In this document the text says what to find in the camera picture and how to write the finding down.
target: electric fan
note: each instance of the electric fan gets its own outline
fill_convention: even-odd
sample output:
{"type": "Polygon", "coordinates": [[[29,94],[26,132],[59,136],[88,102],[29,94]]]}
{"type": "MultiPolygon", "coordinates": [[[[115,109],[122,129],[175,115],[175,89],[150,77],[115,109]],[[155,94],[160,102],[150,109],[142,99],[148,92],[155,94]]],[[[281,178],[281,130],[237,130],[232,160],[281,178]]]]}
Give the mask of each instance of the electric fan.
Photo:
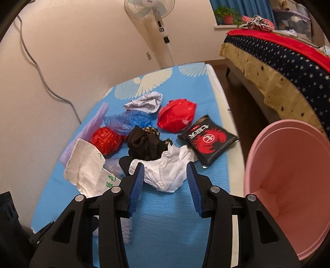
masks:
{"type": "Polygon", "coordinates": [[[141,21],[156,21],[165,44],[171,55],[170,39],[162,18],[166,17],[174,8],[175,0],[125,0],[125,10],[133,18],[141,21]]]}

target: blue plastic bag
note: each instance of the blue plastic bag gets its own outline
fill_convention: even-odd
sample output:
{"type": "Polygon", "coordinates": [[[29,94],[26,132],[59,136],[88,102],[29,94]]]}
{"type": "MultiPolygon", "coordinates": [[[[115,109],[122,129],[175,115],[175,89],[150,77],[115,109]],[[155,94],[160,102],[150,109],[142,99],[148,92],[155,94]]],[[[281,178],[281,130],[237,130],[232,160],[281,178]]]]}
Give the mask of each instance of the blue plastic bag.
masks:
{"type": "Polygon", "coordinates": [[[152,126],[151,116],[143,111],[128,110],[119,115],[104,118],[105,125],[119,135],[128,136],[135,126],[152,126]]]}

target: power cord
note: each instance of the power cord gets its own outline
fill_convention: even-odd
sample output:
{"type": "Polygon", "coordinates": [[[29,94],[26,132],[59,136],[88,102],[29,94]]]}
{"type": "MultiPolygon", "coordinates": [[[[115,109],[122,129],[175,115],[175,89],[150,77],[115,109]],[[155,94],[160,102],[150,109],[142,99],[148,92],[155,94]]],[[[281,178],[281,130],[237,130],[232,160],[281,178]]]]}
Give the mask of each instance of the power cord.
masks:
{"type": "Polygon", "coordinates": [[[21,38],[21,41],[22,41],[23,47],[24,47],[24,49],[25,49],[26,54],[29,56],[29,58],[30,58],[30,59],[33,61],[33,63],[35,64],[35,66],[36,66],[36,68],[37,68],[37,70],[38,70],[38,73],[39,73],[39,75],[40,75],[40,78],[41,78],[41,81],[42,81],[43,85],[44,85],[45,88],[46,88],[46,89],[47,89],[52,95],[54,95],[56,98],[58,98],[58,99],[60,99],[60,100],[62,100],[62,101],[64,101],[64,102],[66,102],[66,103],[68,103],[68,104],[71,105],[71,107],[72,107],[73,111],[75,112],[75,115],[76,115],[76,117],[77,117],[79,123],[81,124],[82,121],[80,120],[80,117],[79,117],[79,115],[78,115],[78,113],[77,113],[77,110],[76,110],[75,106],[73,105],[73,103],[72,103],[71,101],[69,101],[69,100],[67,100],[67,99],[65,99],[65,98],[63,98],[63,97],[61,97],[60,95],[56,94],[56,93],[55,93],[54,91],[52,91],[51,88],[47,85],[47,83],[46,83],[46,81],[45,81],[45,79],[44,79],[44,76],[43,76],[43,74],[42,74],[42,72],[41,72],[41,69],[40,69],[40,67],[39,67],[39,64],[38,64],[38,63],[36,62],[36,60],[32,57],[32,55],[30,54],[29,50],[27,49],[27,47],[26,47],[26,45],[25,45],[25,42],[24,42],[24,39],[23,39],[23,33],[22,33],[22,27],[23,27],[22,19],[21,19],[21,17],[20,17],[19,15],[17,16],[17,18],[18,18],[19,21],[20,21],[20,30],[19,30],[19,33],[20,33],[20,38],[21,38]]]}

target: potted plant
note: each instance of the potted plant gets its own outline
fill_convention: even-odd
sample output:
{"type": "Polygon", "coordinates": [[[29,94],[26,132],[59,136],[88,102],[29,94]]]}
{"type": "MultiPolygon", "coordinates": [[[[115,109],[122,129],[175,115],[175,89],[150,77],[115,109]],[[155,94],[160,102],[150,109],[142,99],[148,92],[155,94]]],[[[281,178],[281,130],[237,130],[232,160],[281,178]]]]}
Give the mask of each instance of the potted plant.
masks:
{"type": "Polygon", "coordinates": [[[240,14],[236,8],[221,6],[214,10],[214,15],[218,21],[223,19],[224,24],[240,25],[242,22],[240,14]]]}

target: black fabric with white stars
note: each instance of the black fabric with white stars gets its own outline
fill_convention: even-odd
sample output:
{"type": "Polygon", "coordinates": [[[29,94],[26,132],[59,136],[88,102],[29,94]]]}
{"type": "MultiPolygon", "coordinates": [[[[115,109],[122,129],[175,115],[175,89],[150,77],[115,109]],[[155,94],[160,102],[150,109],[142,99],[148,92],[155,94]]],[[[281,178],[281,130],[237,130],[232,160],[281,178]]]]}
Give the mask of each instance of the black fabric with white stars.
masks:
{"type": "Polygon", "coordinates": [[[286,77],[309,103],[330,138],[330,73],[304,55],[256,37],[227,35],[224,42],[253,55],[286,77]]]}

